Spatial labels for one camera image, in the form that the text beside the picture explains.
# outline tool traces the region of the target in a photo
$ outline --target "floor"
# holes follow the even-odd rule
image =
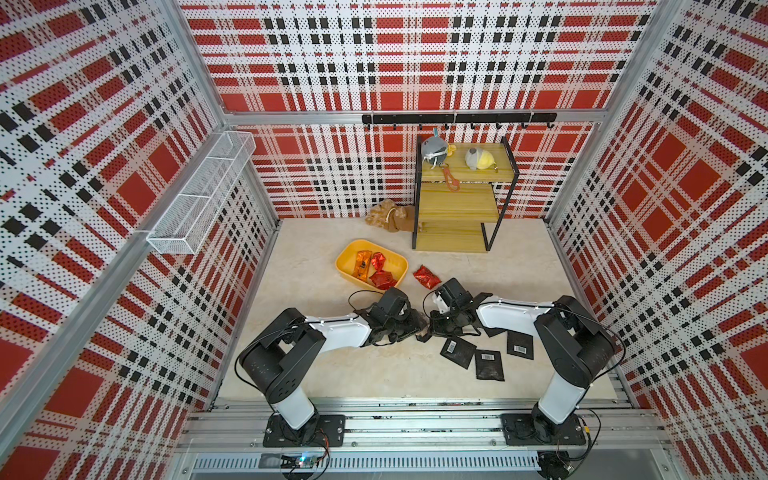
[[[455,276],[473,295],[490,292],[510,300],[553,301],[571,295],[571,288],[548,236],[536,219],[502,222],[489,253],[439,253],[411,250],[411,234],[389,233],[363,219],[288,219],[283,221],[272,256],[240,335],[236,353],[289,306],[309,316],[341,316],[351,311],[347,297],[358,288],[336,271],[344,247],[363,238],[402,254],[409,272],[399,286],[416,309],[428,290],[411,274],[426,265],[442,280]],[[359,293],[360,308],[379,295]],[[427,300],[427,310],[434,308]],[[339,349],[317,358],[302,382],[309,397],[421,399],[537,399],[547,388],[551,363],[539,341],[534,360],[507,355],[506,335],[465,337],[479,349],[502,353],[505,381],[477,380],[474,360],[464,370],[440,356],[444,339],[427,343],[408,338],[393,346]],[[241,382],[228,366],[217,401],[261,400],[262,395]],[[587,398],[615,399],[607,376],[599,379]]]

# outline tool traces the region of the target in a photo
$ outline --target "wire mesh shelf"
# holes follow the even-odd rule
[[[211,151],[157,222],[148,241],[159,253],[194,255],[256,150],[253,135],[220,134]]]

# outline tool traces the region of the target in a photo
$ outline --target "orange keychain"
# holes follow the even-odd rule
[[[451,192],[458,192],[459,184],[461,182],[456,180],[453,175],[451,175],[451,169],[448,167],[448,165],[442,165],[442,174],[445,176],[445,184],[448,185],[448,189]]]

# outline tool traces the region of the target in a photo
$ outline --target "plaid wall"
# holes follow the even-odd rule
[[[0,478],[163,478],[188,412],[215,393],[267,221],[239,180],[199,254],[151,254]]]
[[[695,478],[768,475],[768,7],[687,0],[554,223]]]
[[[656,5],[179,3],[229,111],[602,108]]]
[[[361,217],[384,198],[412,204],[416,136],[430,127],[302,125],[242,127],[253,132],[253,162],[281,217]],[[507,217],[544,217],[558,195],[591,124],[439,126],[451,142],[509,140],[520,167]],[[509,184],[496,184],[499,206]]]
[[[0,2],[0,396],[214,124],[154,0]],[[160,478],[264,242],[240,185],[195,257],[147,258],[0,478]]]
[[[151,2],[3,14],[0,395],[212,128]]]

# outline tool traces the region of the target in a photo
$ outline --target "brown plush toy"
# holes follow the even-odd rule
[[[381,227],[389,232],[413,231],[413,221],[416,210],[412,205],[398,207],[389,198],[371,209],[366,217],[366,223],[374,227]]]

